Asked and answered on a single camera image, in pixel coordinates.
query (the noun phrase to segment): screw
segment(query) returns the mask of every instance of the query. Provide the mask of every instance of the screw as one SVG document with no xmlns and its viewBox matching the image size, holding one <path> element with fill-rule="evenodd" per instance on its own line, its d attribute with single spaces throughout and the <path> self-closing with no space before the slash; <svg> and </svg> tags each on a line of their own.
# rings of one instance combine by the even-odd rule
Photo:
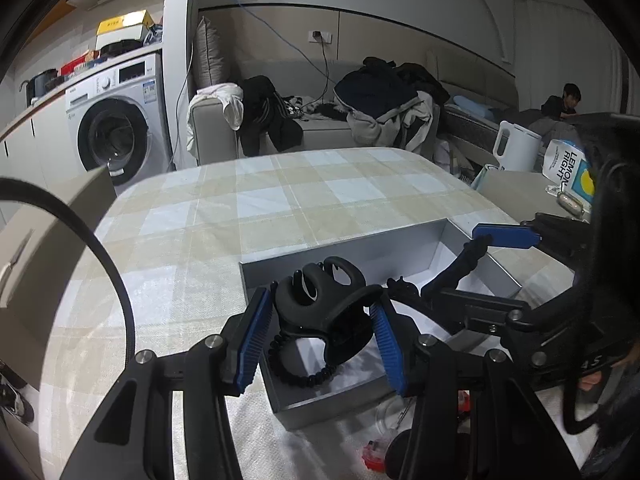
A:
<svg viewBox="0 0 640 480">
<path fill-rule="evenodd" d="M 437 342 L 438 338 L 431 334 L 421 334 L 418 336 L 418 343 L 422 346 L 426 346 L 427 348 L 434 346 Z"/>
<path fill-rule="evenodd" d="M 510 311 L 510 313 L 507 314 L 507 317 L 512 321 L 517 321 L 519 319 L 522 319 L 522 316 L 524 316 L 524 313 L 519 308 L 514 308 L 513 310 Z"/>
<path fill-rule="evenodd" d="M 208 348 L 217 348 L 220 345 L 222 345 L 222 343 L 225 340 L 222 338 L 221 335 L 218 334 L 214 334 L 214 335 L 210 335 L 209 337 L 207 337 L 204 340 L 204 344 L 208 347 Z"/>
<path fill-rule="evenodd" d="M 535 354 L 531 356 L 531 362 L 534 366 L 544 366 L 546 363 L 546 354 L 541 351 L 535 352 Z"/>
<path fill-rule="evenodd" d="M 491 350 L 489 350 L 489 359 L 491 359 L 491 361 L 493 361 L 494 363 L 501 363 L 506 358 L 507 354 L 505 354 L 499 348 L 491 348 Z"/>
<path fill-rule="evenodd" d="M 136 362 L 143 365 L 151 361 L 151 359 L 155 357 L 155 355 L 156 354 L 154 354 L 151 350 L 141 350 L 136 354 Z"/>
</svg>

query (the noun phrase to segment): wall socket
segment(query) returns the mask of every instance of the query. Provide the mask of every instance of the wall socket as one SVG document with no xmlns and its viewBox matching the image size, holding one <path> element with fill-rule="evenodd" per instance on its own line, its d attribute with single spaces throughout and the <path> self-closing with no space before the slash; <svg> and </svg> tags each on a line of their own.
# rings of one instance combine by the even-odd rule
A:
<svg viewBox="0 0 640 480">
<path fill-rule="evenodd" d="M 334 36 L 332 33 L 324 32 L 323 30 L 321 30 L 320 34 L 322 34 L 322 40 L 324 41 L 324 44 L 331 43 L 331 40 Z M 312 30 L 309 31 L 309 43 L 320 43 L 320 38 L 316 40 L 316 38 L 314 38 L 314 32 Z"/>
</svg>

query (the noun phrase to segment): blue pillow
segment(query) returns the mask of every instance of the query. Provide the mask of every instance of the blue pillow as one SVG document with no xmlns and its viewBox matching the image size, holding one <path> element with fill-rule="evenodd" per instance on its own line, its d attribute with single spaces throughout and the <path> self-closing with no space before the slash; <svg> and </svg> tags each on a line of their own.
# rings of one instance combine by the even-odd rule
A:
<svg viewBox="0 0 640 480">
<path fill-rule="evenodd" d="M 495 117 L 491 112 L 490 106 L 481 105 L 480 103 L 476 103 L 475 101 L 472 101 L 471 99 L 468 99 L 462 95 L 454 96 L 453 102 L 455 102 L 455 104 L 457 104 L 463 110 L 471 112 L 473 115 L 495 122 Z"/>
</svg>

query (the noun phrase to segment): washing machine door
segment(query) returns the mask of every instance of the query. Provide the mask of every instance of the washing machine door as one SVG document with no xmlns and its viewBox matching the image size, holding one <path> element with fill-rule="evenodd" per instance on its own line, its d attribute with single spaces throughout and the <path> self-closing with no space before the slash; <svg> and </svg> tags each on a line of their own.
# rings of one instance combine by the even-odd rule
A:
<svg viewBox="0 0 640 480">
<path fill-rule="evenodd" d="M 145 163 L 148 124 L 140 109 L 121 99 L 91 106 L 78 128 L 78 153 L 87 170 L 107 165 L 114 186 L 126 184 Z"/>
</svg>

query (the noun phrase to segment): blue cable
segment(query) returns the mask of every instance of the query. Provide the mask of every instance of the blue cable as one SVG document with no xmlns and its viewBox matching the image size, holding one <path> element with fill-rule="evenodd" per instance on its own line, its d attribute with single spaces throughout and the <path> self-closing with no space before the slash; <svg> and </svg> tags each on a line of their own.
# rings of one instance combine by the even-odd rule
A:
<svg viewBox="0 0 640 480">
<path fill-rule="evenodd" d="M 313 61 L 311 61 L 304 52 L 302 52 L 298 47 L 296 47 L 293 43 L 291 43 L 289 40 L 286 40 L 286 38 L 284 38 L 275 28 L 271 27 L 271 25 L 264 19 L 262 19 L 260 16 L 257 16 L 256 14 L 254 14 L 253 12 L 251 12 L 249 9 L 247 9 L 241 2 L 240 0 L 231 0 L 233 3 L 235 3 L 238 7 L 240 7 L 242 10 L 244 10 L 244 12 L 247 12 L 248 14 L 250 14 L 251 16 L 253 16 L 256 20 L 258 20 L 259 22 L 263 22 L 267 27 L 269 27 L 271 29 L 271 31 L 278 36 L 282 41 L 284 41 L 286 44 L 288 44 L 292 49 L 298 51 L 300 53 L 300 55 L 302 57 L 304 57 L 309 64 L 315 68 L 316 70 L 318 70 L 319 73 L 322 74 L 322 77 L 327 78 L 329 81 L 331 81 L 333 84 L 335 84 L 335 81 L 333 79 L 331 79 L 327 74 L 325 74 L 324 72 L 322 72 L 322 70 L 320 70 L 317 66 L 315 66 L 313 64 Z"/>
</svg>

